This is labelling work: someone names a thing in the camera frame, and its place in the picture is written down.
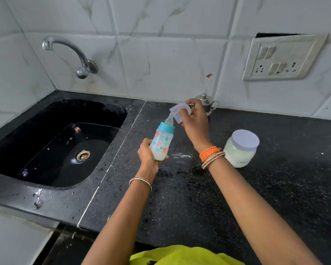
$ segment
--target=bangle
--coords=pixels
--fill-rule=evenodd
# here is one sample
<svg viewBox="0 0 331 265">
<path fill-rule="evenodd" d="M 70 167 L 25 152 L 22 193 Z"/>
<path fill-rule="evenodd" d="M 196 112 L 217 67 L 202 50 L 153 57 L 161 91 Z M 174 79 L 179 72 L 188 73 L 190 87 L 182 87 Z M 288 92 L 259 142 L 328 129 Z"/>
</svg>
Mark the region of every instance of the bangle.
<svg viewBox="0 0 331 265">
<path fill-rule="evenodd" d="M 221 150 L 222 150 L 221 148 L 217 148 L 216 146 L 209 147 L 207 150 L 203 151 L 200 154 L 201 161 L 204 162 L 212 154 L 220 152 Z"/>
<path fill-rule="evenodd" d="M 132 178 L 132 179 L 130 179 L 130 181 L 129 181 L 129 186 L 130 186 L 130 184 L 132 183 L 132 181 L 134 181 L 134 180 L 141 180 L 141 181 L 143 181 L 143 182 L 146 182 L 146 183 L 150 186 L 150 188 L 151 188 L 150 192 L 152 191 L 152 186 L 151 186 L 151 183 L 150 183 L 150 181 L 149 181 L 148 179 L 146 179 L 146 178 L 141 178 L 141 177 Z"/>
<path fill-rule="evenodd" d="M 221 151 L 219 153 L 216 153 L 214 156 L 208 158 L 201 166 L 202 169 L 205 169 L 208 167 L 209 164 L 211 164 L 214 160 L 216 160 L 218 157 L 225 156 L 225 152 Z"/>
</svg>

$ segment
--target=electrical outlet panel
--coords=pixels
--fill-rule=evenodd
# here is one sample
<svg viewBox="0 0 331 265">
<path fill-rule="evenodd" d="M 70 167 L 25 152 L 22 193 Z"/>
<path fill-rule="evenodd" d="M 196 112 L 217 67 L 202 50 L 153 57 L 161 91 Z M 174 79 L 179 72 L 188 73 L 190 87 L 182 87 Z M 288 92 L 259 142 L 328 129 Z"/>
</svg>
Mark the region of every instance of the electrical outlet panel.
<svg viewBox="0 0 331 265">
<path fill-rule="evenodd" d="M 313 65 L 328 34 L 254 38 L 243 81 L 297 80 Z"/>
</svg>

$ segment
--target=white lid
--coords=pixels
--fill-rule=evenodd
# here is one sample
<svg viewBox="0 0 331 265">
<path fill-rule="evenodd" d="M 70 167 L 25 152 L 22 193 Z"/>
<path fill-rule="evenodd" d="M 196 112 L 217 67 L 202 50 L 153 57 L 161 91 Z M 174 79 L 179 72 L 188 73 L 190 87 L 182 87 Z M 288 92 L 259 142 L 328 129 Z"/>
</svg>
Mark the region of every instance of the white lid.
<svg viewBox="0 0 331 265">
<path fill-rule="evenodd" d="M 179 110 L 181 110 L 181 109 L 186 109 L 189 114 L 191 113 L 191 109 L 190 109 L 189 105 L 186 103 L 177 104 L 174 107 L 171 107 L 169 109 L 171 111 L 171 113 L 174 115 L 174 119 L 177 121 L 178 124 L 183 122 L 183 118 L 179 114 Z"/>
<path fill-rule="evenodd" d="M 245 151 L 256 150 L 259 146 L 259 138 L 252 132 L 245 129 L 235 130 L 231 136 L 234 146 Z"/>
</svg>

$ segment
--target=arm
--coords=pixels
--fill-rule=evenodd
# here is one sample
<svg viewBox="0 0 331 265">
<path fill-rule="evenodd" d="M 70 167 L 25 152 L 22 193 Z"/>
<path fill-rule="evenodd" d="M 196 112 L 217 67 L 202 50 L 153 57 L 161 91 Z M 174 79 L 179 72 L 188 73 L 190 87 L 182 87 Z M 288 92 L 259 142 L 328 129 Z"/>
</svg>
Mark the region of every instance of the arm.
<svg viewBox="0 0 331 265">
<path fill-rule="evenodd" d="M 146 178 L 152 184 L 160 162 L 154 159 L 149 148 L 151 142 L 151 139 L 145 138 L 140 145 L 137 153 L 140 156 L 141 166 L 136 177 Z M 129 264 L 149 193 L 150 187 L 147 183 L 140 180 L 134 180 L 131 183 L 88 251 L 82 265 Z"/>
<path fill-rule="evenodd" d="M 199 100 L 192 115 L 180 111 L 186 134 L 202 153 L 213 146 L 208 137 L 208 120 Z M 321 264 L 280 215 L 246 182 L 238 171 L 220 157 L 209 170 L 246 239 L 262 264 Z"/>
</svg>

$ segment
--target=baby bottle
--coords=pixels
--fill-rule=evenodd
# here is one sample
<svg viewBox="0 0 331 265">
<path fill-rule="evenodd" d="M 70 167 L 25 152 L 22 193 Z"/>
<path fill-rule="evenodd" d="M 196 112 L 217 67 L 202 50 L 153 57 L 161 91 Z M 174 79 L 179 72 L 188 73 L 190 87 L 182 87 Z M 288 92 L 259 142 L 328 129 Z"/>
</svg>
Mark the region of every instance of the baby bottle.
<svg viewBox="0 0 331 265">
<path fill-rule="evenodd" d="M 167 155 L 170 142 L 172 141 L 174 133 L 173 114 L 161 122 L 156 130 L 156 134 L 151 142 L 150 149 L 153 153 L 154 159 L 163 161 Z"/>
</svg>

